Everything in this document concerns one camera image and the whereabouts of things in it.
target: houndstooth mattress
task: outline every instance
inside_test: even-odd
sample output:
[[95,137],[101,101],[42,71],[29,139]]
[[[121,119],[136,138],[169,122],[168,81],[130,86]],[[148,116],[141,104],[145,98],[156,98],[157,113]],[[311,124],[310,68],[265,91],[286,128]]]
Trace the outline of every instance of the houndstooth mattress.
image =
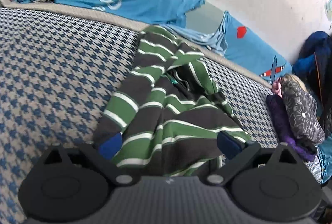
[[[0,223],[22,223],[18,187],[54,142],[89,141],[135,56],[137,33],[40,11],[0,8]],[[278,143],[262,85],[204,59],[245,130]],[[318,159],[307,164],[317,181]]]

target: beige fabric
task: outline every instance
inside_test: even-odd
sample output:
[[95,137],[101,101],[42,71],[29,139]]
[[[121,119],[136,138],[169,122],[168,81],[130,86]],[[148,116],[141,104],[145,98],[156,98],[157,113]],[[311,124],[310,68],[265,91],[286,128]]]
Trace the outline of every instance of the beige fabric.
[[[131,30],[135,30],[135,31],[141,31],[147,26],[146,23],[129,20],[129,19],[117,16],[117,15],[113,15],[110,13],[106,13],[106,12],[102,12],[102,11],[94,10],[94,9],[72,7],[72,6],[54,4],[54,3],[20,4],[17,2],[11,2],[9,0],[0,0],[0,2],[1,2],[1,5],[5,8],[48,11],[48,12],[52,12],[52,13],[63,14],[63,15],[73,16],[73,17],[87,19],[87,20],[94,20],[94,21],[99,21],[99,22],[103,22],[103,23],[114,24],[114,25],[118,25],[121,27],[131,29]],[[186,41],[186,43],[188,43],[190,46],[200,49],[207,58],[209,58],[221,65],[224,65],[225,67],[227,67],[233,71],[236,71],[236,72],[240,73],[241,75],[244,75],[244,76],[260,83],[261,85],[265,86],[268,89],[272,88],[272,86],[267,81],[263,80],[262,78],[260,78],[256,74],[252,73],[251,71],[227,60],[226,58],[222,57],[221,55],[218,55],[214,52],[209,51],[208,49],[203,48],[202,46],[192,43],[192,42],[188,41],[187,39],[183,39],[183,40]]]

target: green striped garment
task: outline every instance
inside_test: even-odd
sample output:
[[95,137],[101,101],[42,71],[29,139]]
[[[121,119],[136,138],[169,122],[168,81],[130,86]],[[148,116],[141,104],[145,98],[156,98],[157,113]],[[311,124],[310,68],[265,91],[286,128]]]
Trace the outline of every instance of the green striped garment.
[[122,134],[112,162],[133,175],[204,176],[221,167],[216,138],[250,140],[232,108],[189,47],[160,26],[141,32],[133,69],[115,92],[94,140]]

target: houndstooth fabric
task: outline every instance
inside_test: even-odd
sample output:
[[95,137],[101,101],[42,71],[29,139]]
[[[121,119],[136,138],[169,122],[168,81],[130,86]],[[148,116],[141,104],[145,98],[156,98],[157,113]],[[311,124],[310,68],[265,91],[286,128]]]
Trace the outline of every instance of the houndstooth fabric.
[[[0,8],[0,223],[23,222],[18,187],[48,145],[91,140],[131,67],[136,37],[96,21]],[[264,101],[269,90],[204,60],[245,129],[262,146],[275,147]],[[309,166],[316,178],[318,166]]]
[[[272,94],[271,90],[208,58],[203,60],[211,77],[230,101],[234,114],[241,121],[244,130],[262,147],[276,147],[277,134],[265,103],[266,96]],[[318,157],[314,162],[306,162],[305,165],[317,182],[321,182],[322,170]]]

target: red print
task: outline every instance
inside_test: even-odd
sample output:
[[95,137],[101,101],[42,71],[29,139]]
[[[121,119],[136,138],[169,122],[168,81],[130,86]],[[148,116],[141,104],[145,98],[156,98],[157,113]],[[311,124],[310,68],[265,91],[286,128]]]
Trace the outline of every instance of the red print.
[[247,29],[245,26],[240,26],[237,28],[237,38],[241,39],[244,37],[244,35],[246,34]]

